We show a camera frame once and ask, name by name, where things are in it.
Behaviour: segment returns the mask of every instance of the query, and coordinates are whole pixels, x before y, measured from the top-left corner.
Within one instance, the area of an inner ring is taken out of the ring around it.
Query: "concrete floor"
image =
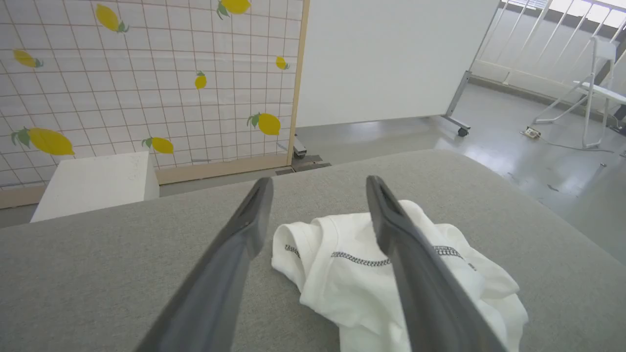
[[[334,165],[411,150],[455,150],[508,179],[626,264],[626,158],[619,156],[626,149],[626,137],[607,129],[602,148],[615,153],[604,153],[554,147],[520,135],[544,107],[468,85],[454,113],[472,126],[466,137],[458,137],[458,128],[439,117],[305,127],[296,132],[309,155],[320,155]],[[580,147],[580,116],[565,116],[538,129],[551,142]],[[600,130],[599,123],[591,123],[592,136]],[[164,185],[161,195],[273,175],[275,170],[263,170]],[[28,222],[34,209],[31,205],[0,210],[0,226]]]

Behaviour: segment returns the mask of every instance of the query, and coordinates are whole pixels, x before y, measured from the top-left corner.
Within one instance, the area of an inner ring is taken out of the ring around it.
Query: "white box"
[[[31,222],[159,198],[148,152],[63,160]]]

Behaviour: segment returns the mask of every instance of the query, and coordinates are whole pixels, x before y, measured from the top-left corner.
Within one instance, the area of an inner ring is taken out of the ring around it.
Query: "yellow lemon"
[[[33,68],[43,66],[43,61],[40,61],[39,59],[33,59],[30,54],[23,50],[13,50],[13,57],[15,58],[15,60],[18,61],[18,63],[21,63],[24,66]]]
[[[202,89],[207,85],[207,77],[204,75],[204,73],[202,71],[198,71],[198,73],[196,73],[196,89]]]
[[[223,19],[221,15],[230,17],[228,13],[242,14],[250,8],[248,0],[221,0],[217,4],[217,16]]]
[[[159,153],[163,154],[173,154],[174,146],[170,141],[165,138],[160,137],[150,137],[141,141],[141,145],[146,143],[146,146],[150,148],[151,146],[155,147],[155,150]]]
[[[259,125],[259,130],[266,135],[277,136],[280,131],[280,121],[276,116],[268,114],[268,113],[258,113],[256,115],[252,115],[248,117],[248,122],[246,125],[251,123],[252,126],[256,127]]]
[[[72,143],[62,134],[56,131],[46,130],[45,128],[33,127],[28,129],[24,127],[20,131],[11,134],[11,141],[15,143],[15,139],[27,147],[30,142],[40,151],[52,155],[74,155]]]
[[[126,33],[130,28],[130,26],[127,27],[124,25],[124,21],[120,23],[117,19],[117,15],[113,12],[113,10],[104,5],[98,4],[96,6],[96,17],[104,27],[114,32]]]
[[[276,66],[278,66],[278,68],[280,68],[281,70],[286,70],[289,68],[289,64],[286,63],[285,59],[280,56],[276,56]]]

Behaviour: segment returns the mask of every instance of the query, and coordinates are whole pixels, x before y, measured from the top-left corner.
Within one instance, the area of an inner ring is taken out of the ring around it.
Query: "white partition board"
[[[297,126],[446,113],[499,0],[315,0]]]

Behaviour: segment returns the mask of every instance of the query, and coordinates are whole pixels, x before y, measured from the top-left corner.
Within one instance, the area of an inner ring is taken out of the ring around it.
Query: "floor outlet box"
[[[528,138],[532,138],[532,139],[537,139],[539,137],[541,137],[541,132],[539,132],[538,130],[535,130],[532,127],[526,127],[526,130],[524,132],[522,132],[521,134],[523,134],[524,136],[528,137]]]

